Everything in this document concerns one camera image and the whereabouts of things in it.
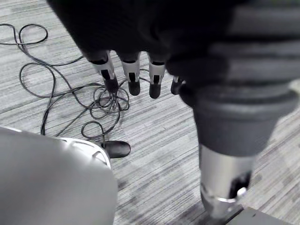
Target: robotic hand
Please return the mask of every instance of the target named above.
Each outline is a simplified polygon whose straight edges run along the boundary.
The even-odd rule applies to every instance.
[[[110,50],[132,95],[140,92],[140,51],[149,53],[152,98],[165,66],[175,83],[185,81],[180,96],[194,111],[202,202],[222,218],[247,192],[277,120],[297,104],[289,82],[300,76],[299,64],[277,46],[300,38],[299,8],[267,0],[48,2],[110,92],[118,88]]]

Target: silver metal cylinder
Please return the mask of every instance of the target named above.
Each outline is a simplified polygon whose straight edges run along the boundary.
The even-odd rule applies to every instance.
[[[213,218],[230,212],[247,192],[255,157],[219,154],[201,149],[201,197]]]

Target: black cable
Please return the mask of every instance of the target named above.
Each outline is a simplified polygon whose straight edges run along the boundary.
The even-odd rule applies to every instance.
[[[100,119],[103,119],[105,116],[107,116],[109,114],[116,113],[117,114],[116,120],[114,121],[113,125],[110,126],[106,131],[104,130],[103,126],[99,122],[94,121],[94,120],[88,121],[88,122],[84,123],[83,126],[82,126],[82,128],[81,128],[81,134],[82,134],[83,137],[87,138],[88,140],[95,140],[95,139],[102,138],[103,145],[105,145],[105,135],[107,135],[109,132],[111,132],[113,130],[113,128],[116,126],[116,124],[119,122],[121,112],[128,110],[129,107],[130,107],[130,105],[129,105],[129,94],[128,94],[128,92],[126,90],[124,90],[123,88],[121,88],[121,86],[127,80],[124,80],[124,81],[122,81],[120,83],[119,90],[118,90],[118,92],[116,94],[109,93],[104,85],[99,84],[99,83],[95,83],[95,82],[88,83],[88,84],[81,85],[81,86],[73,88],[70,85],[70,83],[68,82],[68,80],[65,78],[65,76],[57,68],[55,68],[55,67],[70,65],[72,63],[75,63],[75,62],[81,60],[83,58],[83,56],[80,56],[80,57],[78,57],[75,60],[71,60],[71,61],[68,61],[68,62],[63,62],[63,63],[60,63],[60,64],[50,64],[50,63],[47,63],[46,61],[41,60],[41,59],[39,59],[39,58],[31,55],[29,53],[28,49],[26,48],[27,45],[36,45],[36,44],[39,44],[39,43],[44,42],[44,41],[47,40],[47,38],[48,38],[48,30],[44,26],[39,25],[39,24],[33,24],[33,23],[27,24],[27,25],[23,26],[18,33],[16,32],[15,27],[13,25],[9,24],[9,23],[0,23],[0,26],[8,26],[8,27],[12,28],[13,29],[13,35],[14,35],[14,41],[15,41],[14,43],[3,43],[3,42],[0,42],[0,45],[16,45],[19,48],[20,51],[22,51],[29,58],[31,58],[32,60],[35,61],[35,62],[31,62],[31,63],[26,63],[25,65],[23,65],[21,67],[20,72],[19,72],[19,81],[20,81],[21,86],[28,93],[30,93],[31,95],[36,96],[38,98],[48,98],[49,99],[48,103],[47,103],[47,108],[45,109],[44,114],[43,114],[41,128],[40,128],[40,134],[41,135],[46,135],[46,133],[45,133],[45,130],[46,130],[45,126],[46,126],[46,122],[47,122],[47,118],[48,118],[50,109],[53,107],[53,105],[57,101],[59,101],[60,99],[62,99],[65,95],[71,93],[73,95],[73,97],[76,99],[76,101],[83,107],[83,110],[74,119],[72,119],[61,131],[59,131],[55,135],[55,137],[57,137],[61,133],[63,133],[70,125],[72,125],[78,118],[80,118],[87,110],[90,111],[91,117],[93,119],[95,119],[95,120],[100,120]],[[29,27],[29,26],[35,26],[35,27],[39,27],[39,28],[43,29],[45,31],[45,36],[41,40],[38,40],[38,41],[35,41],[35,42],[27,42],[27,43],[23,42],[23,40],[22,40],[22,31],[25,28]],[[30,66],[30,65],[42,66],[42,67],[46,68],[47,70],[49,70],[49,72],[51,73],[51,75],[53,77],[53,85],[52,85],[51,93],[49,95],[38,95],[36,93],[33,93],[23,83],[23,81],[22,81],[22,72],[23,72],[23,70],[27,66]],[[54,71],[56,73],[58,73],[60,75],[60,77],[64,80],[64,82],[67,84],[69,90],[58,92],[58,93],[55,92],[56,77],[55,77]],[[93,92],[93,101],[89,105],[84,105],[78,99],[78,97],[76,95],[76,91],[79,91],[79,90],[81,90],[83,88],[87,88],[87,87],[97,87],[97,88]],[[101,90],[101,92],[96,97],[97,90]],[[124,92],[127,98],[123,98],[123,97],[118,96],[118,94],[119,94],[120,91]],[[108,93],[109,96],[108,97],[103,97],[103,95],[105,93]],[[105,102],[105,104],[101,104],[100,103],[103,100],[107,100]],[[122,101],[124,101],[126,103],[123,108],[121,107],[121,105],[119,103],[119,100],[122,100]],[[93,110],[94,109],[101,110],[102,112],[104,112],[104,115],[101,116],[101,117],[96,117],[93,114]],[[101,128],[101,134],[95,135],[95,136],[88,136],[88,135],[86,135],[85,132],[84,132],[84,130],[85,130],[86,126],[89,125],[89,124],[96,124],[96,125],[98,125]]]

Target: gray carpet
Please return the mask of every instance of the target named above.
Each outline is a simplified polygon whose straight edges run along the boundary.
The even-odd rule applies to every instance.
[[[57,17],[41,0],[1,0],[0,23],[21,28],[39,23],[49,30],[45,43],[29,47],[30,52],[50,63],[59,63],[80,56],[80,52]],[[24,39],[36,40],[42,30],[28,29]],[[0,42],[11,42],[9,28],[0,28]],[[122,67],[112,52],[118,80],[123,80]],[[147,67],[147,56],[141,54],[141,67]],[[0,125],[39,133],[46,99],[33,97],[19,84],[18,73],[24,63],[31,62],[15,46],[0,45]],[[72,86],[102,81],[85,59],[60,71]],[[40,67],[26,69],[24,83],[30,90],[49,93],[52,78]],[[58,77],[57,90],[67,90]],[[110,140],[127,141],[131,154],[112,160],[119,183],[115,224],[213,224],[200,200],[197,138],[191,110],[178,96],[170,93],[172,77],[162,83],[159,99],[149,97],[149,84],[141,81],[141,94],[130,96],[130,110],[122,113],[120,123],[108,136]],[[294,83],[300,90],[300,84]],[[89,103],[92,91],[82,91],[79,98]],[[72,96],[63,98],[50,112],[46,133],[55,135],[80,111]],[[252,188],[243,200],[244,206],[259,209],[292,224],[300,224],[300,108],[281,119],[267,149],[259,156],[252,179]],[[88,113],[61,134],[83,138],[80,129],[91,120]],[[101,123],[108,127],[114,117]],[[88,127],[90,135],[99,133]]]

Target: gray plastic surface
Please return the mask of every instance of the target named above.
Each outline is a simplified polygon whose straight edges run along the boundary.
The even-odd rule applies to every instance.
[[[117,182],[65,141],[0,127],[1,225],[112,225]]]

